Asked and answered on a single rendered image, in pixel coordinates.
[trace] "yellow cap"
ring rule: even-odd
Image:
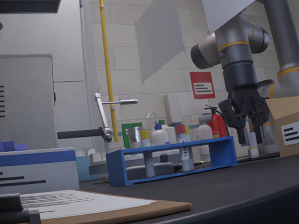
[[[185,132],[186,132],[186,134],[188,135],[190,135],[190,131],[189,131],[189,126],[185,126]]]
[[[141,140],[149,140],[150,139],[150,132],[145,129],[140,131]]]

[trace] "fire extinguisher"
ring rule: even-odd
[[[226,126],[226,123],[224,122],[222,114],[217,110],[217,106],[212,105],[206,105],[207,108],[205,110],[211,110],[212,113],[212,121],[208,122],[207,125],[209,125],[212,128],[212,131],[218,131],[219,137],[227,137],[229,136],[228,129]]]

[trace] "blue rack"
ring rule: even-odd
[[[209,145],[211,167],[195,169],[188,172],[180,172],[180,173],[174,173],[169,175],[161,175],[156,177],[135,179],[135,180],[128,181],[125,158],[124,158],[125,155],[144,153],[148,151],[151,152],[166,151],[166,150],[178,149],[179,147],[184,147],[184,146],[194,147],[194,146],[202,146],[202,145]],[[133,185],[134,183],[138,183],[138,182],[146,182],[146,181],[153,181],[153,180],[163,179],[163,178],[177,177],[177,176],[182,176],[187,174],[194,174],[203,171],[238,165],[234,138],[232,136],[221,137],[218,139],[211,139],[211,140],[201,140],[201,141],[193,141],[193,142],[178,143],[178,144],[166,144],[166,145],[153,146],[153,147],[122,149],[107,154],[106,158],[107,158],[107,169],[109,174],[109,181],[111,186],[127,186],[127,185]]]

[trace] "cabinet door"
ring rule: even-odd
[[[50,55],[0,56],[0,141],[57,148]]]

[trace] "blue bottle cap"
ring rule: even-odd
[[[159,130],[159,129],[162,129],[162,125],[160,125],[160,124],[156,124],[156,125],[155,125],[155,130]]]

